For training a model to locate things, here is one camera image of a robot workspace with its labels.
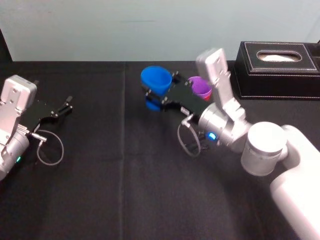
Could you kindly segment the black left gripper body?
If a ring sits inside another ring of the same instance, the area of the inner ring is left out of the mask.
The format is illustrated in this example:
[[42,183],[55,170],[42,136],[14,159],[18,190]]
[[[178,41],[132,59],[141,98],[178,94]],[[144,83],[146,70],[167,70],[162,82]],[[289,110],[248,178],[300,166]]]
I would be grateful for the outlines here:
[[28,131],[34,132],[41,125],[54,123],[59,115],[49,104],[41,100],[36,100],[21,116],[21,125]]

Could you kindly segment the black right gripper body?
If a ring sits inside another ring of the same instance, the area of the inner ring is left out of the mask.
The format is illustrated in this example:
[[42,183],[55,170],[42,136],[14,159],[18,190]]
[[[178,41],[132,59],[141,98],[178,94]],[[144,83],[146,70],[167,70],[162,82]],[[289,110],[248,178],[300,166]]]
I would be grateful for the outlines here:
[[199,118],[211,103],[196,95],[188,81],[172,83],[167,92],[161,97],[162,110],[183,111],[186,115]]

